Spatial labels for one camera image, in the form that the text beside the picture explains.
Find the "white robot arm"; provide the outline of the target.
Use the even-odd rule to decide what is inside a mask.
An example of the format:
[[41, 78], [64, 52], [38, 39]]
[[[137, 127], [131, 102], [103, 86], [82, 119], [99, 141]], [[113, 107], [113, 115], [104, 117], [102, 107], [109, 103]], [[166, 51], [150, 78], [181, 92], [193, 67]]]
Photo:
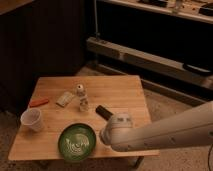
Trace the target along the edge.
[[128, 114], [113, 114], [99, 105], [96, 112], [107, 120], [101, 141], [114, 151], [184, 148], [213, 144], [213, 101], [181, 114], [134, 128]]

